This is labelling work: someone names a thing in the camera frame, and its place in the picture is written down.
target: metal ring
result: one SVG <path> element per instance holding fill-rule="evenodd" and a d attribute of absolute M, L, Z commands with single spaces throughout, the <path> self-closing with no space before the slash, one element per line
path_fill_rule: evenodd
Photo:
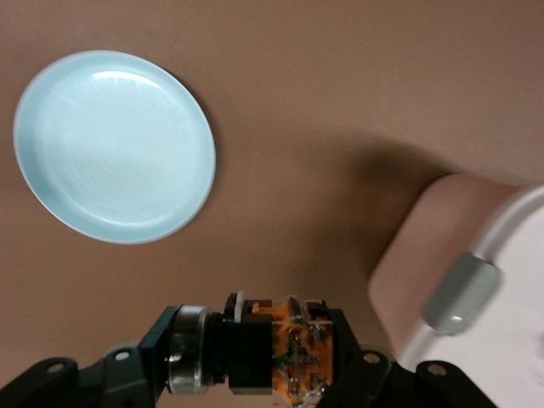
<path fill-rule="evenodd" d="M 168 358 L 168 388 L 172 394 L 204 394 L 207 382 L 202 370 L 202 349 L 207 306 L 182 306 L 173 324 Z"/>

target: brown surface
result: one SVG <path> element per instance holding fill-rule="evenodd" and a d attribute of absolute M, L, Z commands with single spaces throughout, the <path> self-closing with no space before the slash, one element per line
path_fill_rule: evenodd
<path fill-rule="evenodd" d="M 84 365 L 140 338 L 166 304 L 231 291 L 345 309 L 387 343 L 366 278 L 422 187 L 447 171 L 544 179 L 540 2 L 18 2 L 0 5 L 0 383 L 51 354 Z M 31 194 L 11 127 L 48 63 L 115 49 L 178 76 L 218 147 L 184 230 L 115 246 Z M 197 406 L 266 406 L 214 389 Z M 165 397 L 160 406 L 180 399 Z"/>

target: gray clip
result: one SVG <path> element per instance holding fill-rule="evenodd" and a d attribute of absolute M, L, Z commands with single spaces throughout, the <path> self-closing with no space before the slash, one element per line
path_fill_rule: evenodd
<path fill-rule="evenodd" d="M 463 332 L 489 302 L 501 281 L 501 270 L 462 253 L 423 310 L 423 319 L 439 334 Z"/>

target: orange circuit board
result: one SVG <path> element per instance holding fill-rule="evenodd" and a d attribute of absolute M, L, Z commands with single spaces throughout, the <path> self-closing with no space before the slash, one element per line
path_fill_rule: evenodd
<path fill-rule="evenodd" d="M 322 392 L 332 384 L 332 322 L 313 319 L 305 303 L 294 297 L 261 308 L 254 314 L 272 315 L 274 366 L 272 372 L 275 406 L 315 406 Z"/>

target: ceramic plate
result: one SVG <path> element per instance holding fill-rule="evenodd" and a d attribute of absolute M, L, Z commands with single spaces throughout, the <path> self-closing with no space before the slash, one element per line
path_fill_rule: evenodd
<path fill-rule="evenodd" d="M 201 209 L 215 173 L 213 136 L 187 89 L 157 65 L 111 51 L 45 68 L 17 107 L 14 147 L 38 200 L 108 242 L 179 230 Z"/>

